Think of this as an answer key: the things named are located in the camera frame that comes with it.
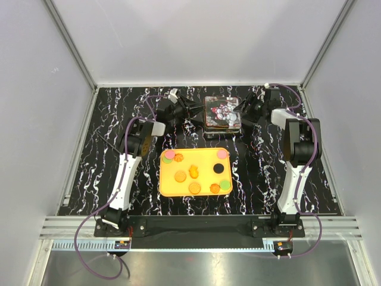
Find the gold tin lid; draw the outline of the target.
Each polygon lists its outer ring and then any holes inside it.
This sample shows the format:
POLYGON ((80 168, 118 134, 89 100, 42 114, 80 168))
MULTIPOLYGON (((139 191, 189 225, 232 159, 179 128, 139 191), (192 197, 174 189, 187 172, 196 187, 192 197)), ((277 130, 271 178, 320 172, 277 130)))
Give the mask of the gold tin lid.
POLYGON ((205 127, 209 129, 240 129, 241 115, 234 109, 237 97, 205 97, 205 127))

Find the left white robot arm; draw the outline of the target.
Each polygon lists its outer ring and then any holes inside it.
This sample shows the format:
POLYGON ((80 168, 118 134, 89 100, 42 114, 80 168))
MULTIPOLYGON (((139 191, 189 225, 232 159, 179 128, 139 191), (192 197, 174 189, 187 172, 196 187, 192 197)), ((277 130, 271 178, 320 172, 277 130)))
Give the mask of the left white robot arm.
POLYGON ((191 119, 204 110, 203 104, 181 95, 164 97, 158 108, 149 106, 152 118, 132 117, 127 122, 117 151, 119 163, 111 198, 107 203, 102 222, 116 236, 128 230, 127 213, 130 207, 130 192, 138 165, 151 146, 152 137, 163 136, 167 125, 176 120, 191 119))

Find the gold cookie tin box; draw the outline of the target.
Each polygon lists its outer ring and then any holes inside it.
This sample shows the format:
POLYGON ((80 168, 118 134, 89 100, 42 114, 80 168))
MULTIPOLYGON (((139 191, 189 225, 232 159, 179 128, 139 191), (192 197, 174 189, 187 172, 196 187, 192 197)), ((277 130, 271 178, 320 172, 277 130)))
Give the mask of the gold cookie tin box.
POLYGON ((218 139, 222 135, 232 135, 239 133, 240 131, 240 128, 205 128, 203 136, 206 139, 218 139))

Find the metal tongs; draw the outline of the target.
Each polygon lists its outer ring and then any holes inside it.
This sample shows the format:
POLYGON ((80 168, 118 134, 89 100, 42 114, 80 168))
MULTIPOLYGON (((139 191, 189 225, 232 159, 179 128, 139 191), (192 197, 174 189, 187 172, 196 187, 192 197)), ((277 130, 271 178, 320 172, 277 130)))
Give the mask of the metal tongs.
POLYGON ((98 136, 113 150, 113 151, 115 151, 116 153, 118 153, 118 154, 121 154, 120 152, 119 152, 119 150, 115 147, 115 146, 113 146, 113 144, 111 144, 110 142, 108 142, 103 136, 101 136, 101 135, 99 135, 98 134, 98 136))

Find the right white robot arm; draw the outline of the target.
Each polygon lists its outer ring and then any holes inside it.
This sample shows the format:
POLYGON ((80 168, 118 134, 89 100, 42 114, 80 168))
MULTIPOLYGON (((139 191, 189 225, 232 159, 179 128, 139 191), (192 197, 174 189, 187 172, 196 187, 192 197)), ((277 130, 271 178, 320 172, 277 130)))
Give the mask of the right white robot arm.
POLYGON ((304 214, 300 209, 302 193, 313 163, 322 154, 320 121, 297 114, 295 110, 300 108, 301 103, 300 95, 291 87, 266 83, 256 92, 249 92, 235 108, 244 123, 257 123, 259 119, 266 119, 284 131, 286 176, 270 219, 272 233, 280 237, 286 235, 292 226, 298 226, 300 217, 304 214), (296 105, 282 108, 281 87, 294 93, 296 105))

